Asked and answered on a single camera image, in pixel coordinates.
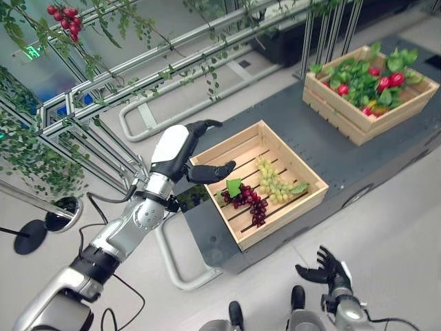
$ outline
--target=red grapes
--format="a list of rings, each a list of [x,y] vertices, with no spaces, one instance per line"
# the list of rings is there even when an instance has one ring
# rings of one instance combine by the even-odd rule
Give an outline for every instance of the red grapes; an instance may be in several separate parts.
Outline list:
[[[224,201],[226,203],[233,203],[234,209],[239,208],[241,205],[248,204],[251,207],[249,213],[253,215],[252,225],[257,225],[257,227],[264,225],[268,202],[262,200],[249,185],[245,186],[241,184],[239,188],[240,193],[234,198],[230,197],[228,191],[223,191],[221,195]]]

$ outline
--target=grapes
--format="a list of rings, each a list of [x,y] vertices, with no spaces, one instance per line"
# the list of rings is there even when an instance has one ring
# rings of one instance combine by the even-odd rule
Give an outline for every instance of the grapes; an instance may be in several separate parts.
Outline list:
[[[234,209],[238,209],[241,205],[248,204],[250,206],[249,213],[253,215],[252,217],[252,225],[257,225],[257,227],[265,224],[265,213],[267,209],[265,207],[268,206],[268,202],[266,200],[262,200],[260,196],[258,196],[257,192],[254,192],[254,189],[249,185],[243,185],[243,183],[239,186],[240,194],[236,195],[234,198],[231,198],[228,191],[221,192],[221,196],[223,197],[226,203],[233,203]]]
[[[302,193],[307,189],[307,184],[295,186],[290,182],[283,181],[274,165],[263,157],[256,158],[256,166],[262,176],[259,192],[268,194],[269,202],[272,204],[286,203],[294,199],[295,194]]]

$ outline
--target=wooden box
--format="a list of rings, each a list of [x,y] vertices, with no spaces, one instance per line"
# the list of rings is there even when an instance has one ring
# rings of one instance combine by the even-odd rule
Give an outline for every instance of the wooden box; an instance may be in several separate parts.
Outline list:
[[[206,185],[211,199],[242,251],[316,207],[328,190],[328,185],[264,121],[259,121],[190,161],[194,165],[220,166],[235,160],[236,167],[227,179],[241,178],[245,185],[250,185],[258,192],[260,172],[255,160],[260,155],[275,165],[283,180],[294,185],[309,185],[307,191],[294,195],[287,203],[273,205],[268,201],[265,225],[259,228],[252,225],[252,215],[247,205],[239,209],[234,209],[232,203],[225,207],[219,206],[215,196],[226,189],[225,180]],[[262,199],[268,199],[267,194],[259,195]]]
[[[354,57],[356,60],[367,59],[370,52],[369,46],[358,48],[343,57],[327,63],[323,66],[322,72],[328,67],[338,66],[349,57]],[[373,66],[383,69],[385,67],[385,59],[385,55],[378,54],[371,63]],[[303,101],[308,103],[357,146],[421,112],[440,87],[435,81],[424,77],[420,83],[413,84],[402,92],[400,98],[404,100],[403,104],[388,111],[381,117],[376,117],[373,114],[366,116],[347,100],[340,97],[322,83],[326,80],[328,80],[328,77],[325,73],[316,75],[313,72],[309,72],[305,79]]]

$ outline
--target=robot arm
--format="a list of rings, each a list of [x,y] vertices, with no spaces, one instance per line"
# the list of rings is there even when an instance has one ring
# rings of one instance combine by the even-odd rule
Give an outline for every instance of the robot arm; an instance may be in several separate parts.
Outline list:
[[[17,319],[14,331],[90,329],[94,315],[84,302],[93,303],[100,297],[105,282],[119,265],[161,224],[174,184],[185,174],[195,183],[216,183],[236,166],[231,161],[220,167],[196,165],[188,170],[185,163],[198,138],[210,126],[221,123],[198,121],[164,131],[152,157],[147,186],[135,194],[119,218],[109,222],[30,302]]]
[[[351,275],[346,264],[339,262],[323,246],[320,246],[317,255],[317,262],[320,264],[318,269],[306,269],[301,265],[296,265],[296,269],[308,281],[328,284],[329,293],[322,295],[322,309],[335,315],[337,330],[375,330],[359,300],[353,295]]]

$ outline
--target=cable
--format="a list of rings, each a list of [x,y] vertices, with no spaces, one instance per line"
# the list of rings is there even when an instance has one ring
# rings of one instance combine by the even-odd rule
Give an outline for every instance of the cable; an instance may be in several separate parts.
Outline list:
[[[104,202],[108,202],[108,203],[123,203],[123,202],[129,201],[129,199],[135,193],[136,188],[137,188],[136,185],[131,185],[129,187],[129,190],[127,191],[127,194],[121,200],[105,198],[105,197],[102,197],[101,195],[97,195],[97,194],[92,193],[92,192],[87,192],[85,195],[90,200],[90,203],[95,207],[95,209],[98,212],[99,216],[101,216],[104,224],[107,224],[107,223],[109,223],[107,218],[105,217],[103,211],[100,209],[100,207],[98,207],[98,205],[96,204],[96,202],[95,202],[95,200],[93,198],[101,200],[101,201],[104,201]]]
[[[415,324],[413,324],[410,321],[407,321],[406,319],[399,319],[398,317],[387,317],[385,319],[371,319],[371,316],[369,315],[369,311],[367,309],[365,309],[365,312],[367,315],[367,319],[372,323],[401,322],[401,323],[407,324],[408,326],[413,328],[415,331],[420,331],[420,329],[418,329],[418,327]]]
[[[101,316],[101,331],[104,331],[104,318],[105,318],[105,314],[107,312],[110,312],[111,316],[112,316],[112,322],[113,322],[113,326],[114,326],[114,331],[121,331],[122,329],[124,329],[125,327],[127,327],[129,324],[131,324],[131,322],[133,322],[135,320],[135,318],[138,317],[138,315],[143,311],[144,307],[145,307],[145,299],[144,297],[141,295],[141,293],[139,293],[137,290],[135,290],[132,286],[130,286],[129,284],[127,284],[120,276],[118,276],[117,274],[113,274],[113,276],[118,279],[122,284],[124,284],[125,286],[127,286],[129,289],[131,289],[138,297],[141,298],[143,304],[141,305],[141,307],[139,308],[138,312],[123,326],[121,326],[120,328],[118,328],[118,325],[116,323],[116,317],[115,317],[115,313],[111,308],[106,308],[103,312],[103,315]]]

